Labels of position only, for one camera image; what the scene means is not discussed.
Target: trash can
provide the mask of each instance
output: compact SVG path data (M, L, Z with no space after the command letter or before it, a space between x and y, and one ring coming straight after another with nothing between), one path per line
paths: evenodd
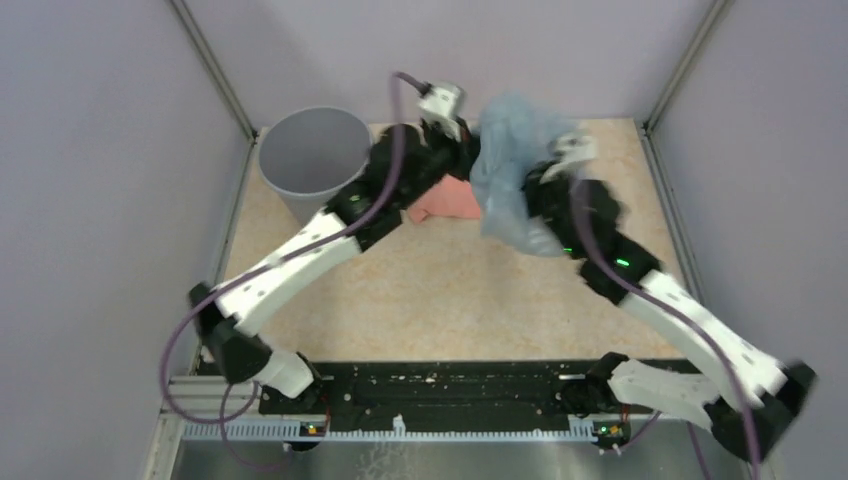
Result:
M306 225L368 161L371 131L334 107L293 113L259 143L259 172L300 223Z

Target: gray wall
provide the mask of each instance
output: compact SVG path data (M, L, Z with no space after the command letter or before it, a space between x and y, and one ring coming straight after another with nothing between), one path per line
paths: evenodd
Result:
M792 478L848 478L848 3L736 2L659 131L711 307L820 376Z
M315 104L388 121L397 69L464 87L468 118L505 89L571 115L643 118L711 1L188 3L261 126Z
M0 65L0 478L137 478L246 143L162 0L5 0Z

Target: blue plastic bag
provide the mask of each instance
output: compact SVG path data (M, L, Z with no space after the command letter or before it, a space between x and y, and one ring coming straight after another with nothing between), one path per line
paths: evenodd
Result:
M478 129L480 155L471 168L470 180L482 211L481 234L529 255L564 255L541 219L529 218L521 188L536 164L551 159L550 142L575 131L577 122L508 93L483 109Z

